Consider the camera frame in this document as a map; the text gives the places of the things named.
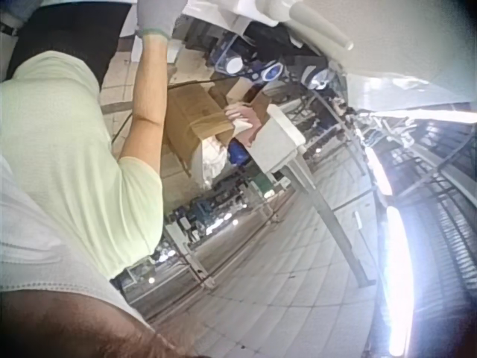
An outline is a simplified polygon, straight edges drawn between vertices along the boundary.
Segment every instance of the ceiling light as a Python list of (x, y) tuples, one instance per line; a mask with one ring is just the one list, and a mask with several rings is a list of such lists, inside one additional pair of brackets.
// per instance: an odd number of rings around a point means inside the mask
[(393, 189), (389, 184), (388, 176), (386, 175), (386, 172), (382, 167), (381, 162), (379, 162), (379, 159), (374, 150), (370, 147), (366, 147), (364, 149), (364, 152), (366, 153), (367, 159), (370, 162), (371, 170), (373, 171), (381, 193), (383, 195), (393, 195)]

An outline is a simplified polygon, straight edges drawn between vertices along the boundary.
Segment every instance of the hand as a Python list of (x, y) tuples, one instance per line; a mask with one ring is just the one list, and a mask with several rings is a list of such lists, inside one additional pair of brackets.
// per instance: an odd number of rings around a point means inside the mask
[(139, 36), (161, 34), (172, 36), (174, 25), (187, 5), (187, 0), (138, 0)]

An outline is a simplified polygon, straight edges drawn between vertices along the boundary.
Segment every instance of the cardboard box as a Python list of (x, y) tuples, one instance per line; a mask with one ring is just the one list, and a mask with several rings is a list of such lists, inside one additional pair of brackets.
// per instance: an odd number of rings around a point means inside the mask
[(263, 91), (257, 90), (251, 86), (247, 88), (247, 91), (240, 92), (241, 97), (239, 100), (234, 99), (231, 101), (228, 97), (228, 94), (230, 93), (230, 90), (233, 90), (234, 86), (237, 84), (237, 78), (231, 78), (229, 80), (217, 82), (214, 87), (209, 89), (209, 94), (220, 108), (225, 108), (227, 105), (236, 103), (238, 101), (249, 103), (262, 125), (264, 125), (270, 118), (267, 113), (268, 105), (271, 103), (270, 97), (264, 94)]
[(168, 91), (165, 133), (174, 153), (189, 165), (199, 144), (215, 136), (228, 146), (233, 125), (200, 84)]
[(223, 80), (224, 76), (215, 72), (211, 79), (220, 81), (215, 82), (215, 87), (219, 92), (225, 95), (228, 104), (234, 104), (243, 101), (247, 92), (253, 87), (253, 82), (248, 78), (237, 77)]

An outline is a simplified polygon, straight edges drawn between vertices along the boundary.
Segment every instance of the tiled floor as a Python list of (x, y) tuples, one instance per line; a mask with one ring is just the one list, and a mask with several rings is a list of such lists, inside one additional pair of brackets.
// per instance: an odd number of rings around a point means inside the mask
[[(346, 151), (320, 168), (315, 179), (332, 207), (370, 188)], [(358, 210), (364, 236), (377, 252), (375, 206), (365, 195), (336, 212), (370, 279), (372, 259), (356, 230)], [(334, 239), (301, 195), (285, 221), (190, 315), (204, 330), (199, 354), (230, 357), (360, 357), (373, 317), (376, 286), (360, 289)]]

